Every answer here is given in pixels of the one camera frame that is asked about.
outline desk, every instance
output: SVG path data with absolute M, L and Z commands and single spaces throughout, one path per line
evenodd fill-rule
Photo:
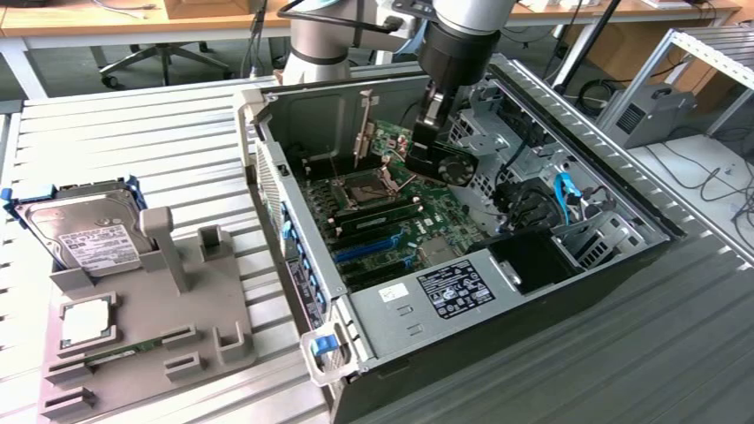
M 112 0 L 116 5 L 142 4 L 145 0 Z M 285 0 L 273 0 L 269 10 L 276 11 Z M 730 0 L 714 0 L 719 22 L 739 8 Z M 578 13 L 576 24 L 586 24 L 584 31 L 570 51 L 560 74 L 572 65 L 588 29 L 594 29 L 607 4 L 584 8 Z M 564 25 L 570 22 L 572 11 L 550 7 L 543 12 L 532 12 L 517 5 L 511 13 L 508 27 Z M 26 55 L 30 49 L 60 47 L 85 47 L 156 42 L 193 42 L 197 40 L 244 40 L 248 38 L 251 16 L 229 16 L 199 19 L 168 19 L 164 10 L 145 11 L 146 19 L 138 20 L 112 13 L 89 3 L 88 0 L 52 0 L 40 9 L 8 9 L 1 30 L 0 53 L 10 66 L 29 99 L 46 98 L 33 59 Z M 696 19 L 695 9 L 656 10 L 640 0 L 623 0 L 610 22 L 646 22 L 660 20 Z M 289 35 L 288 23 L 273 12 L 267 14 L 263 37 Z
M 5 11 L 6 11 L 6 7 L 1 6 L 0 7 L 0 37 L 4 37 L 2 35 L 2 19 L 5 18 Z
M 740 156 L 734 153 L 719 141 L 704 135 L 692 135 L 682 139 L 671 140 L 666 143 L 672 150 L 699 162 L 708 170 L 719 168 L 716 178 L 711 179 L 704 186 L 703 195 L 707 199 L 718 198 L 728 194 L 732 189 L 722 183 L 724 181 L 736 189 L 748 186 L 754 165 L 748 165 Z M 668 171 L 663 168 L 658 159 L 647 151 L 651 149 L 658 156 L 662 164 L 668 167 L 678 180 L 687 186 L 700 184 L 708 173 L 691 161 L 676 156 L 667 148 L 659 144 L 643 148 L 632 148 L 628 152 L 644 164 L 644 166 L 662 178 L 675 193 L 683 198 L 687 204 L 714 223 L 728 235 L 730 239 L 739 243 L 739 248 L 748 250 L 754 256 L 754 250 L 747 246 L 747 242 L 754 244 L 754 226 L 750 225 L 746 216 L 739 217 L 736 230 L 731 221 L 732 215 L 746 202 L 746 194 L 738 193 L 716 201 L 703 201 L 702 191 L 688 189 L 675 181 Z

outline gray equipment box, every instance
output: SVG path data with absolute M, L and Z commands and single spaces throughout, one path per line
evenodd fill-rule
M 309 188 L 320 183 L 307 176 L 323 159 L 325 166 L 316 171 L 345 173 L 365 115 L 396 123 L 423 95 L 427 76 L 407 73 L 345 84 L 273 87 L 241 96 L 244 110 L 257 118 L 256 181 L 287 258 L 291 282 L 284 289 L 291 304 L 301 306 L 297 327 L 308 330 L 301 353 L 312 381 L 333 398 L 337 423 L 399 400 L 594 305 L 683 236 L 592 154 L 580 139 L 588 134 L 560 124 L 562 117 L 539 102 L 552 102 L 548 96 L 535 98 L 521 80 L 508 77 L 505 66 L 507 60 L 493 59 L 488 79 L 459 99 L 464 109 L 455 115 L 447 142 L 473 152 L 479 166 L 471 184 L 449 189 L 453 201 L 465 205 L 477 229 L 493 234 L 507 213 L 493 204 L 500 179 L 507 184 L 537 179 L 552 190 L 559 189 L 555 176 L 567 173 L 582 190 L 602 188 L 591 193 L 590 203 L 564 207 L 582 218 L 539 229 L 536 243 L 517 244 L 521 238 L 512 238 L 513 244 L 499 249 L 497 238 L 489 237 L 453 252 L 449 241 L 440 243 L 427 234 L 411 243 L 417 246 L 415 261 L 425 258 L 421 265 L 395 277 L 385 273 L 371 285 L 349 282 L 345 265 L 335 262 L 333 236 L 323 230 L 321 210 L 311 206 Z M 247 133 L 245 127 L 239 130 Z M 536 143 L 529 134 L 536 134 Z M 391 140 L 400 148 L 400 137 Z M 520 146 L 523 153 L 516 154 Z M 500 171 L 513 155 L 517 160 Z M 436 199 L 424 201 L 437 205 Z M 579 204 L 600 205 L 599 212 L 587 217 Z M 409 225 L 419 230 L 439 227 L 428 218 L 399 217 L 416 219 Z M 375 260 L 361 263 L 381 266 Z M 548 278 L 537 277 L 550 271 L 556 272 Z
M 602 117 L 624 92 L 626 90 L 619 90 L 612 94 L 608 105 L 599 114 Z M 679 126 L 682 118 L 695 107 L 692 93 L 680 92 L 666 83 L 647 85 L 636 91 L 628 108 L 606 134 L 626 149 L 660 142 L 667 139 L 672 128 Z

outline sticker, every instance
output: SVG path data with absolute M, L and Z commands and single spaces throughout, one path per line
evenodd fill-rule
M 495 299 L 469 261 L 419 276 L 417 281 L 437 315 L 445 320 Z
M 395 300 L 407 295 L 408 295 L 408 289 L 405 288 L 405 285 L 403 283 L 397 283 L 379 290 L 379 296 L 381 297 L 381 301 L 385 303 L 389 300 Z
M 379 105 L 379 96 L 372 95 L 371 97 L 361 97 L 361 108 L 365 108 L 367 102 L 371 103 L 369 104 L 371 106 L 377 106 Z
M 92 360 L 90 362 L 86 362 L 85 364 L 86 364 L 88 367 L 90 367 L 92 365 L 104 364 L 105 362 L 109 362 L 110 360 L 118 360 L 120 358 L 125 358 L 126 356 L 130 356 L 130 355 L 136 355 L 134 350 L 120 352 L 120 353 L 116 353 L 114 355 L 105 356 L 104 358 L 100 358 L 98 360 Z
M 122 225 L 62 234 L 60 241 L 84 271 L 138 261 L 138 253 Z

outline hard drive label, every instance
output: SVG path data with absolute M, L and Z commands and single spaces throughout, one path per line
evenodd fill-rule
M 62 234 L 60 241 L 84 271 L 138 261 L 138 253 L 124 225 Z
M 445 320 L 495 299 L 468 261 L 424 274 L 417 281 L 437 315 Z

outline hard drive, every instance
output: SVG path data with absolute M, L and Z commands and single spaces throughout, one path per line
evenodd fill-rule
M 145 204 L 133 178 L 5 190 L 2 197 L 5 210 L 34 234 L 60 269 L 106 276 L 138 268 L 138 255 L 153 250 L 137 226 Z

